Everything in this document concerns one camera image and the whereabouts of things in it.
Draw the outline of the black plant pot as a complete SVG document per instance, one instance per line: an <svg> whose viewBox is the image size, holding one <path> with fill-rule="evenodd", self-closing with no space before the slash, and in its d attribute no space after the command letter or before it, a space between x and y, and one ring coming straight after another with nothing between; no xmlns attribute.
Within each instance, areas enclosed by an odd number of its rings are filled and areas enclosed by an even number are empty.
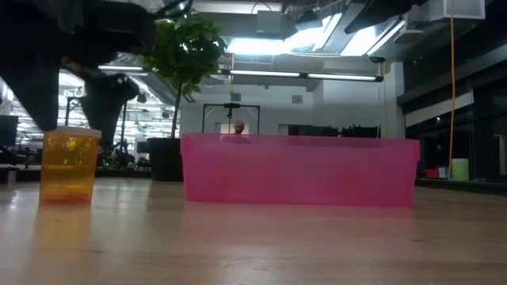
<svg viewBox="0 0 507 285"><path fill-rule="evenodd" d="M180 139L149 138L147 147L154 181L183 181Z"/></svg>

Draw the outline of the green leafy indoor tree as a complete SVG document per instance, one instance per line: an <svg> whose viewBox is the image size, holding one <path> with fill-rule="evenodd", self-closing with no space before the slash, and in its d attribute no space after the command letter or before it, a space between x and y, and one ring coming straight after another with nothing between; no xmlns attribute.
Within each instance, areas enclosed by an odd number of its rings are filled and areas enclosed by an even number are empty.
<svg viewBox="0 0 507 285"><path fill-rule="evenodd" d="M227 44L211 20L185 16L155 25L154 50L143 58L145 65L159 79L176 90L170 137L176 137L181 99L200 89L203 78L219 69L219 58Z"/></svg>

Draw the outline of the black monitor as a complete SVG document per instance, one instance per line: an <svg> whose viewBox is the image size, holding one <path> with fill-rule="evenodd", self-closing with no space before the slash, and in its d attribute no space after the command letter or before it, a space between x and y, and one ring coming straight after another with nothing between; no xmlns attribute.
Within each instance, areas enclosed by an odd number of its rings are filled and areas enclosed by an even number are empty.
<svg viewBox="0 0 507 285"><path fill-rule="evenodd" d="M17 125L17 116L0 115L0 146L16 144Z"/></svg>

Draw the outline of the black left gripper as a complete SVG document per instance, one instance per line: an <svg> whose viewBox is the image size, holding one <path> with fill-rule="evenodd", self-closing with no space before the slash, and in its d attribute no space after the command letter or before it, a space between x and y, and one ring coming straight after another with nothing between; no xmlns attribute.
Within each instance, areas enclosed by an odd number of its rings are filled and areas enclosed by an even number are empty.
<svg viewBox="0 0 507 285"><path fill-rule="evenodd" d="M0 77L37 127L53 131L61 57L96 67L117 52L148 55L155 38L154 15L131 2L0 0ZM139 87L126 74L112 74L90 79L85 91L83 113L108 149L120 112Z"/></svg>

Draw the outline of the long ceiling light bar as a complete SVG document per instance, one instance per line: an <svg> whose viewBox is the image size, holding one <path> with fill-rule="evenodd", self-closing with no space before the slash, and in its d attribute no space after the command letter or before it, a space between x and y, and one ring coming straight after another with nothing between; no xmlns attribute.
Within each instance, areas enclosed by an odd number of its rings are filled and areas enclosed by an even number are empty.
<svg viewBox="0 0 507 285"><path fill-rule="evenodd" d="M384 80L383 76L372 76L372 75L316 74L316 73L263 71L263 70L218 69L215 72L215 74L232 75L232 76L258 76L258 77L270 77L270 78L300 78L300 79L354 81L354 82L382 82Z"/></svg>

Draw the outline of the light green container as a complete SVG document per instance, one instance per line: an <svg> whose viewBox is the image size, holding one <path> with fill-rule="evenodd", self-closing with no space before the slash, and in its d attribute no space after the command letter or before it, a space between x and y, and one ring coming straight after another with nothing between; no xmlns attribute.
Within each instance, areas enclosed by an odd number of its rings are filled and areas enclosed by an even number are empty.
<svg viewBox="0 0 507 285"><path fill-rule="evenodd" d="M453 158L452 159L452 179L455 181L469 181L469 159Z"/></svg>

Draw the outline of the person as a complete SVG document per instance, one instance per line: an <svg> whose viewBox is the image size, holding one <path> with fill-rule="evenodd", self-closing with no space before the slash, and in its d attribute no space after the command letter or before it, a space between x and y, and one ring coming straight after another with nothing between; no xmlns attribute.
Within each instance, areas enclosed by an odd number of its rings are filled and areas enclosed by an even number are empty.
<svg viewBox="0 0 507 285"><path fill-rule="evenodd" d="M232 123L223 123L220 127L220 132L227 135L248 135L250 127L243 121L234 121Z"/></svg>

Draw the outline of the grey ceiling air unit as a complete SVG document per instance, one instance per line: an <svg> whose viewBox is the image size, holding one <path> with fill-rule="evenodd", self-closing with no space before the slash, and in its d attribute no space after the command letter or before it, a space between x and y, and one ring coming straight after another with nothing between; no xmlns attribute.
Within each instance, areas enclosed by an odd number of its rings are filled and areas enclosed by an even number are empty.
<svg viewBox="0 0 507 285"><path fill-rule="evenodd" d="M282 14L272 10L257 11L257 33L280 34L282 25Z"/></svg>

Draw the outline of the pink translucent plastic basket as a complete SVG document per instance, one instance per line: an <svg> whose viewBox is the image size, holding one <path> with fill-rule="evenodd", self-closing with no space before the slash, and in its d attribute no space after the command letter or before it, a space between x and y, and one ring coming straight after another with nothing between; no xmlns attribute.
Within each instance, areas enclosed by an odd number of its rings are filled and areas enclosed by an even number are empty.
<svg viewBox="0 0 507 285"><path fill-rule="evenodd" d="M181 155L191 201L410 207L420 143L186 133Z"/></svg>

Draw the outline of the orange plastic cup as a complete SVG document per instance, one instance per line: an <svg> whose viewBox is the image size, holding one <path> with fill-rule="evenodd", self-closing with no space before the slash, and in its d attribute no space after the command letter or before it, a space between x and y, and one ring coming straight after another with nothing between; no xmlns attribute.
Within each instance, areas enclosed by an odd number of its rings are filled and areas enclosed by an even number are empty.
<svg viewBox="0 0 507 285"><path fill-rule="evenodd" d="M44 133L41 204L91 204L101 132L58 126Z"/></svg>

